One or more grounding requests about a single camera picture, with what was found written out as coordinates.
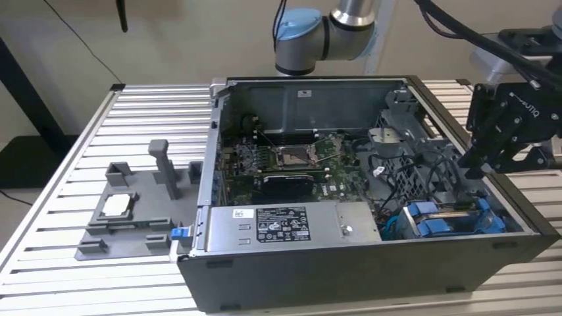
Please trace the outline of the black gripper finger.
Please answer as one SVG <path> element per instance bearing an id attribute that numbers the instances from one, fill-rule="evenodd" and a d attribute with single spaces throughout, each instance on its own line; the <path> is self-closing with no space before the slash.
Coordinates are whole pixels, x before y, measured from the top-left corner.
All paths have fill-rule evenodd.
<path id="1" fill-rule="evenodd" d="M 468 178 L 482 178 L 486 173 L 509 174 L 520 171 L 514 156 L 520 151 L 520 113 L 514 106 L 518 83 L 497 86 L 477 84 L 469 109 L 466 129 L 472 133 L 470 149 L 458 160 Z"/>
<path id="2" fill-rule="evenodd" d="M 509 146 L 489 161 L 496 173 L 509 174 L 526 171 L 554 170 L 556 158 L 544 146 L 533 146 L 522 160 L 514 156 L 528 147 L 528 144 L 509 144 Z"/>

